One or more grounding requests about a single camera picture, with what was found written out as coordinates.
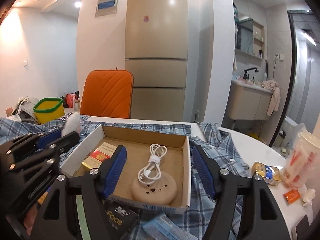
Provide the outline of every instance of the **black packet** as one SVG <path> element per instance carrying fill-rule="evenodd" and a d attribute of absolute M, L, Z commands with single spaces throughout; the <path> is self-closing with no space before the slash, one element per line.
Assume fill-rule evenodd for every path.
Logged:
<path fill-rule="evenodd" d="M 140 221 L 135 212 L 115 201 L 104 201 L 104 207 L 107 214 L 106 225 L 113 239 L 124 239 Z"/>

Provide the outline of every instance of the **green rim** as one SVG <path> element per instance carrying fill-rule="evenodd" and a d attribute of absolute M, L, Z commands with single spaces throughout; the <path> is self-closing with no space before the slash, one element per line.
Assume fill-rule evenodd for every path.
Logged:
<path fill-rule="evenodd" d="M 37 109 L 39 105 L 41 105 L 43 102 L 46 102 L 46 101 L 57 101 L 57 105 L 49 109 Z M 33 107 L 33 111 L 38 114 L 52 113 L 55 110 L 57 110 L 58 107 L 62 105 L 62 103 L 63 103 L 62 98 L 43 98 Z"/>

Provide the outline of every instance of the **black faucet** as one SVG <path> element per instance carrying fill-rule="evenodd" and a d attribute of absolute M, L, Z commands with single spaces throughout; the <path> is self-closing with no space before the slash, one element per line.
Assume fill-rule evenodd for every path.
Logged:
<path fill-rule="evenodd" d="M 252 68 L 245 69 L 245 70 L 244 70 L 243 79 L 245 79 L 245 80 L 249 79 L 249 76 L 247 75 L 247 72 L 248 72 L 249 70 L 253 70 L 253 69 L 255 69 L 255 72 L 259 72 L 259 70 L 258 70 L 256 67 L 252 67 Z"/>

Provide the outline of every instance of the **blue packet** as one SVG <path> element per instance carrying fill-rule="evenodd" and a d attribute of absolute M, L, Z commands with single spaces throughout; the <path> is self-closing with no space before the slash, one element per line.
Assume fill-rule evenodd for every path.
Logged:
<path fill-rule="evenodd" d="M 177 227 L 165 213 L 143 224 L 142 228 L 155 240 L 198 240 L 197 237 Z"/>

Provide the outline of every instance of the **open box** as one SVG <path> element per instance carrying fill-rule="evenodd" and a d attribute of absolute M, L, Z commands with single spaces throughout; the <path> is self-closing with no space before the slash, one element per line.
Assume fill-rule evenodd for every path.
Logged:
<path fill-rule="evenodd" d="M 127 149 L 127 161 L 124 165 L 114 193 L 109 199 L 125 205 L 156 211 L 182 214 L 190 206 L 191 161 L 188 136 L 165 134 L 114 126 L 99 125 L 69 155 L 61 166 L 68 177 L 82 169 L 82 161 L 102 143 L 113 146 L 123 145 Z M 135 201 L 131 194 L 131 184 L 138 171 L 148 164 L 149 147 L 157 143 L 167 147 L 168 151 L 161 160 L 160 169 L 170 174 L 177 183 L 177 195 L 170 205 L 151 205 Z"/>

